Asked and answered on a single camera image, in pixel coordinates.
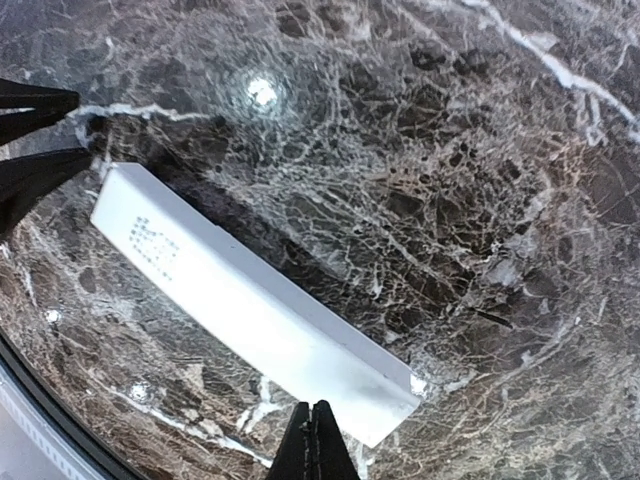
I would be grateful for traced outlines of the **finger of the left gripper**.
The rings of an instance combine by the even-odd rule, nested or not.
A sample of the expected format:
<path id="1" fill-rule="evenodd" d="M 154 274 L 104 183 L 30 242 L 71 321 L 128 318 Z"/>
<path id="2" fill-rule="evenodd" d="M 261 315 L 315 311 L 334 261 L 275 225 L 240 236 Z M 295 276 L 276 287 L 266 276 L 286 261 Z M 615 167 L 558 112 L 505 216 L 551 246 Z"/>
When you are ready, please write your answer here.
<path id="1" fill-rule="evenodd" d="M 1 144 L 52 126 L 80 104 L 75 91 L 1 80 Z"/>
<path id="2" fill-rule="evenodd" d="M 91 163 L 91 153 L 83 148 L 2 160 L 1 234 L 8 235 L 44 196 Z"/>

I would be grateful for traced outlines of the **white remote control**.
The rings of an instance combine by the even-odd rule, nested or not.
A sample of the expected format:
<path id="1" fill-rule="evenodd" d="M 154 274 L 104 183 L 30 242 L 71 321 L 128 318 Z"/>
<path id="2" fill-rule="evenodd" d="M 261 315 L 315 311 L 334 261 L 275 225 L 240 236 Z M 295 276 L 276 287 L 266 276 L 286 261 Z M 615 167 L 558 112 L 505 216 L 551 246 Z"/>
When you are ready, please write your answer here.
<path id="1" fill-rule="evenodd" d="M 107 174 L 92 224 L 187 315 L 296 399 L 376 446 L 419 406 L 412 370 L 143 166 Z"/>

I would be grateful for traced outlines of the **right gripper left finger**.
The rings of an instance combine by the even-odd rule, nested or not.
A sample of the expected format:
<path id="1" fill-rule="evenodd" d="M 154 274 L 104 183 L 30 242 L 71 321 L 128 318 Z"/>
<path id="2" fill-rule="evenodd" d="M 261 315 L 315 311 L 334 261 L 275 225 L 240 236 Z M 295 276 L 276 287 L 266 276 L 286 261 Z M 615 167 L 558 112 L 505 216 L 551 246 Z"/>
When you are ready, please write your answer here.
<path id="1" fill-rule="evenodd" d="M 267 480 L 310 480 L 311 473 L 311 413 L 307 402 L 293 410 L 281 440 Z"/>

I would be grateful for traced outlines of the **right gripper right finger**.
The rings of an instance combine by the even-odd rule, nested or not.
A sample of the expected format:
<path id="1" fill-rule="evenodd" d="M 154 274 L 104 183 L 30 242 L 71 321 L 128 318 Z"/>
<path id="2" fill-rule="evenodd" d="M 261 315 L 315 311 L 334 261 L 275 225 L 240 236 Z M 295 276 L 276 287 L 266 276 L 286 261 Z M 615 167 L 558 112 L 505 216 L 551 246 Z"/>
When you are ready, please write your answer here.
<path id="1" fill-rule="evenodd" d="M 329 403 L 321 400 L 312 410 L 312 478 L 359 480 Z"/>

